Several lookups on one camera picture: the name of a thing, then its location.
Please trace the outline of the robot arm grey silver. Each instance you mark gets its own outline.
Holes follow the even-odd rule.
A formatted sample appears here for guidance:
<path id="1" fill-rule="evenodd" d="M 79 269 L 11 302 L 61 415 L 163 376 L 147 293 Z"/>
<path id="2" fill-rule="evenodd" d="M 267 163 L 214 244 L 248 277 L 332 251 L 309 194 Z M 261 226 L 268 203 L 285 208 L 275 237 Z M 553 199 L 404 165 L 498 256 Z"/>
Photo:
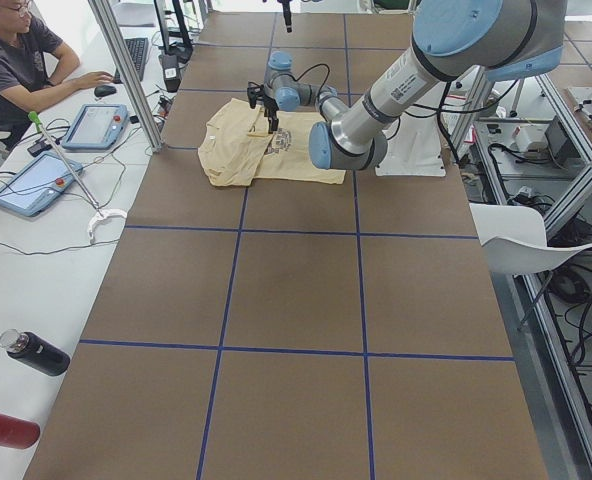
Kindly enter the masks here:
<path id="1" fill-rule="evenodd" d="M 248 88 L 251 105 L 263 104 L 269 130 L 279 111 L 314 106 L 321 121 L 309 134 L 309 157 L 319 169 L 364 170 L 387 153 L 384 131 L 440 82 L 453 82 L 472 66 L 492 82 L 547 73 L 562 56 L 564 1 L 424 1 L 416 11 L 411 46 L 353 106 L 324 85 L 297 81 L 292 58 L 271 54 L 264 82 Z"/>

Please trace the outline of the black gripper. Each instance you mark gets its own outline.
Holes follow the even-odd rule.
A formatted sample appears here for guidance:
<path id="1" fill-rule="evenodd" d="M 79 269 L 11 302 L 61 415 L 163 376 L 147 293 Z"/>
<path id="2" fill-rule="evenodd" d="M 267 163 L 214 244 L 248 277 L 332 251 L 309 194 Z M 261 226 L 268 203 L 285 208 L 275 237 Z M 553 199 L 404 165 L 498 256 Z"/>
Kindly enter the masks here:
<path id="1" fill-rule="evenodd" d="M 290 3 L 291 0 L 281 0 L 282 15 L 287 33 L 292 32 L 292 11 Z M 265 109 L 264 116 L 268 120 L 268 133 L 273 134 L 277 131 L 279 126 L 279 119 L 277 116 L 279 107 L 276 100 L 267 92 L 263 94 L 262 103 Z"/>

